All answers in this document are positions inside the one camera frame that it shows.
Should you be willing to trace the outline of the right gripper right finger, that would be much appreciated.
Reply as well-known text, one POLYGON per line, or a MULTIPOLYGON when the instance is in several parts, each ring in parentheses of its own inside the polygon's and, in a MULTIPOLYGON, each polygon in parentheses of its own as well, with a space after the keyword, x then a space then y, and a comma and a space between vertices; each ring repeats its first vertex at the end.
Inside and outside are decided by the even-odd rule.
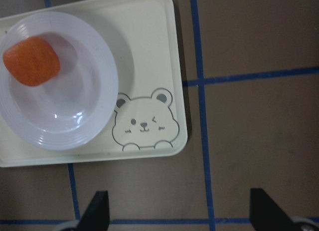
POLYGON ((261 188, 250 189, 249 220, 256 231, 298 231, 299 227, 261 188))

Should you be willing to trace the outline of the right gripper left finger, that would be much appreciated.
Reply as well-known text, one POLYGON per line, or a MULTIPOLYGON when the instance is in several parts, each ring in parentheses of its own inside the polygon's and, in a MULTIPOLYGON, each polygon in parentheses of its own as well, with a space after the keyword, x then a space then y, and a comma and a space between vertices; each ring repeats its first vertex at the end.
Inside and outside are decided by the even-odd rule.
POLYGON ((76 226, 76 231, 107 231, 110 225, 108 191, 97 191, 76 226))

